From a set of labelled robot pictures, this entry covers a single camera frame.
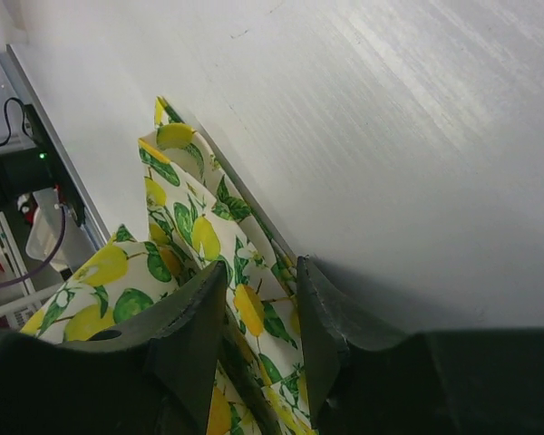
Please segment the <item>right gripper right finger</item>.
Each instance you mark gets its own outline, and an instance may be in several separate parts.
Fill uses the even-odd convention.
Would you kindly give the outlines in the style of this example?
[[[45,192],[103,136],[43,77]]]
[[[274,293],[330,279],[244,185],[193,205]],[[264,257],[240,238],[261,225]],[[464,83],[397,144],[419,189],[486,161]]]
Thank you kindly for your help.
[[[322,434],[544,434],[544,328],[405,333],[297,260],[312,426]]]

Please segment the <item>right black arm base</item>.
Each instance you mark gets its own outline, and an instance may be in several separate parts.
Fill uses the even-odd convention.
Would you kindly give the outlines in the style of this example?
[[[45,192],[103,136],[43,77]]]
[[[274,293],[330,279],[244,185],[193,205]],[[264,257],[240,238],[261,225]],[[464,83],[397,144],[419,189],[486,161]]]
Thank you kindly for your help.
[[[28,139],[18,150],[13,147],[14,135],[8,113],[11,102],[20,108],[21,132]],[[0,141],[0,212],[22,195],[53,188],[72,211],[75,223],[82,225],[85,222],[83,198],[35,107],[10,97],[4,102],[3,115],[8,134]]]

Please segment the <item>yellow floral skirt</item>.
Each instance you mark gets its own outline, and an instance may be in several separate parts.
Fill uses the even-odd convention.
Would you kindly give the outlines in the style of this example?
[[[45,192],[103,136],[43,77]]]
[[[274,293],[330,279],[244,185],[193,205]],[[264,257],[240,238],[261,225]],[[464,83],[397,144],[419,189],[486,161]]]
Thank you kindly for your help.
[[[84,341],[227,269],[223,354],[212,377],[211,434],[309,434],[296,268],[204,137],[162,97],[139,140],[149,236],[118,227],[26,322],[50,343]]]

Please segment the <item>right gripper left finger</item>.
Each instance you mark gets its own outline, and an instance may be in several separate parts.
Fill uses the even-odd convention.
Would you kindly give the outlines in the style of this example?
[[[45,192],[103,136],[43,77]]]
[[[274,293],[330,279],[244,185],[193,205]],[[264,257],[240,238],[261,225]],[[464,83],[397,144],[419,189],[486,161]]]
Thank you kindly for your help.
[[[215,262],[87,341],[0,330],[0,434],[203,434],[226,306]]]

